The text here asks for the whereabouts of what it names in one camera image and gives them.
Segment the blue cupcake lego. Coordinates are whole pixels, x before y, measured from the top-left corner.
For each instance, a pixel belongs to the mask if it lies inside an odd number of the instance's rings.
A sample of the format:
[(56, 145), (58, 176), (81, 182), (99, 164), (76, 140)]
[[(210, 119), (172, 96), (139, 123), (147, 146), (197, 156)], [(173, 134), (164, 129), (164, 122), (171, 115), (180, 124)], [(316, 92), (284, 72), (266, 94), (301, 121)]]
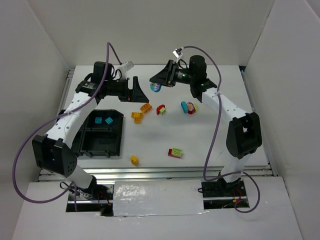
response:
[(154, 83), (154, 82), (150, 83), (150, 89), (155, 93), (159, 92), (161, 88), (162, 88), (162, 85), (160, 83)]

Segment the orange printed lego brick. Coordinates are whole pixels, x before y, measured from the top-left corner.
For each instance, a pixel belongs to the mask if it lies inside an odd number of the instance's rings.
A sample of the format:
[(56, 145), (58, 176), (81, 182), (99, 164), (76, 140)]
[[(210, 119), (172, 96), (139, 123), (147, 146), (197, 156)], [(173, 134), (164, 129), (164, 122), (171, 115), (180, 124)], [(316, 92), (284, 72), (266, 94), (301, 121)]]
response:
[(152, 109), (152, 105), (150, 103), (145, 103), (144, 105), (141, 106), (140, 108), (140, 111), (143, 113), (143, 114), (146, 114), (148, 113), (151, 109)]

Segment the orange L-shaped lego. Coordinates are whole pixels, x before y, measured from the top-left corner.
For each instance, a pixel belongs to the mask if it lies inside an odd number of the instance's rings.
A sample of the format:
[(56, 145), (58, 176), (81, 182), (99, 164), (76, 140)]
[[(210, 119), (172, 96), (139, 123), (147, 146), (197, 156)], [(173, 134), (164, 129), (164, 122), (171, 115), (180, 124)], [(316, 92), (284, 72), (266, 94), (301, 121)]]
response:
[(140, 124), (143, 119), (144, 114), (142, 112), (132, 112), (131, 118), (133, 119), (134, 124)]

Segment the small blue lego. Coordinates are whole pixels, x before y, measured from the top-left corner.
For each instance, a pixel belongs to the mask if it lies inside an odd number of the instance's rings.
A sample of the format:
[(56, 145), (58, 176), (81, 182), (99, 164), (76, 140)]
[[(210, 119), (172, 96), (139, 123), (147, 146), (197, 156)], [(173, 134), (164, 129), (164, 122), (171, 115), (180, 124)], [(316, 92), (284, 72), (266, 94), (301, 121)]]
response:
[(108, 117), (105, 119), (105, 122), (108, 124), (108, 125), (112, 125), (114, 123), (114, 120), (111, 118), (111, 117)]

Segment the black compartment tray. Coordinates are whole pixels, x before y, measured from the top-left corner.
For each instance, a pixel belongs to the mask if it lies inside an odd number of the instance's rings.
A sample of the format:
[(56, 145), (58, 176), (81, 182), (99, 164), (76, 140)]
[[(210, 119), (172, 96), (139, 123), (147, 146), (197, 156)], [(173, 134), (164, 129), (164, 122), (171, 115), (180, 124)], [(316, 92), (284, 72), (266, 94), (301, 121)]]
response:
[[(97, 117), (102, 118), (102, 124), (95, 124)], [(113, 119), (113, 124), (105, 122), (108, 117)], [(123, 122), (124, 115), (115, 109), (93, 110), (75, 135), (72, 152), (77, 157), (119, 157)]]

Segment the green lego brick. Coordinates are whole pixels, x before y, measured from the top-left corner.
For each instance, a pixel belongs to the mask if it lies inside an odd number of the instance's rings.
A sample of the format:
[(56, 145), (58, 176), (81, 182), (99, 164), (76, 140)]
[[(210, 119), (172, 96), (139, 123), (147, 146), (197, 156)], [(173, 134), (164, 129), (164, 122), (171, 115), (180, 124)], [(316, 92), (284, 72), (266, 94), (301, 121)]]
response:
[(181, 158), (182, 157), (182, 150), (178, 149), (178, 148), (172, 148), (171, 155), (175, 158)]

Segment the yellow lego brick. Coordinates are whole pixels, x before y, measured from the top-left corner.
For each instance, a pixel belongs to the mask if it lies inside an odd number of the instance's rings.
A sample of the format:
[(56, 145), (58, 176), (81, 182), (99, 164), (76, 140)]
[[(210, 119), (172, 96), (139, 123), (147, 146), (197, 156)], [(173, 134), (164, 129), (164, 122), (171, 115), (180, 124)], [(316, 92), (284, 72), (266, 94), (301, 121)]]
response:
[(130, 157), (130, 161), (134, 166), (138, 166), (139, 165), (139, 159), (135, 155), (132, 155)]

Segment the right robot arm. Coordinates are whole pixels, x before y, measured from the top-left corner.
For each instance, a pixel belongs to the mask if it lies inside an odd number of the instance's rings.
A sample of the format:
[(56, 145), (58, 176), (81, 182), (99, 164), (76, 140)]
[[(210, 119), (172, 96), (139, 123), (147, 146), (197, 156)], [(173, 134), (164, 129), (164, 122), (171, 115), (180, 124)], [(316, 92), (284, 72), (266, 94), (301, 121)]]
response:
[(262, 145), (259, 115), (241, 109), (220, 92), (218, 85), (207, 77), (207, 64), (200, 55), (191, 56), (187, 68), (180, 68), (178, 62), (169, 60), (149, 81), (154, 92), (161, 87), (172, 88), (177, 83), (189, 85), (192, 97), (218, 114), (218, 125), (221, 120), (227, 122), (225, 144), (229, 160), (216, 180), (226, 186), (237, 184), (249, 157)]

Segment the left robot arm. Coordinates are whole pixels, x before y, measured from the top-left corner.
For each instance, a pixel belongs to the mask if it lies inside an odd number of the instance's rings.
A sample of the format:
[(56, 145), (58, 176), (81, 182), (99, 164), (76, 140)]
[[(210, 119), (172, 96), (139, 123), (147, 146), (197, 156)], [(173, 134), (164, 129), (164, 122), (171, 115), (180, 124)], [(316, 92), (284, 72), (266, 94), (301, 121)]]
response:
[(136, 76), (133, 78), (132, 89), (129, 89), (127, 72), (133, 67), (131, 61), (122, 63), (117, 68), (120, 77), (114, 79), (112, 64), (102, 61), (94, 63), (93, 72), (77, 85), (71, 103), (57, 117), (54, 126), (44, 135), (34, 136), (32, 147), (39, 168), (63, 176), (92, 197), (106, 190), (93, 175), (78, 165), (77, 156), (71, 147), (86, 118), (106, 96), (117, 96), (122, 102), (149, 102)]

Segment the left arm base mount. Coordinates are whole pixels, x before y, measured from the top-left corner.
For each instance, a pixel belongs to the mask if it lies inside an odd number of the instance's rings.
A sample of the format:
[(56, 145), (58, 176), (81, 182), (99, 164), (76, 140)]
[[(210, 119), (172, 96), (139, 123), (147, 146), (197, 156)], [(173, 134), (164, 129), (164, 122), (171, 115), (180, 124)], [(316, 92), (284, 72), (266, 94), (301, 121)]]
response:
[(66, 204), (67, 213), (95, 212), (100, 216), (112, 217), (114, 185), (102, 185), (102, 190), (96, 194), (86, 193), (83, 189), (72, 186), (68, 191)]

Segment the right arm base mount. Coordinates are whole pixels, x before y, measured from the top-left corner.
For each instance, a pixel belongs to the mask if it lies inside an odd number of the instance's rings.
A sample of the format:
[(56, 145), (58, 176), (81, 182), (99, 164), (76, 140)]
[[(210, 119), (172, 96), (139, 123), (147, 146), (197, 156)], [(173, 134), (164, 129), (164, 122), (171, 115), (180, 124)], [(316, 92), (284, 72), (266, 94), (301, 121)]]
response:
[(218, 181), (204, 181), (197, 191), (202, 194), (205, 210), (232, 209), (235, 203), (237, 203), (239, 209), (249, 208), (250, 206), (243, 180), (229, 188), (223, 188)]

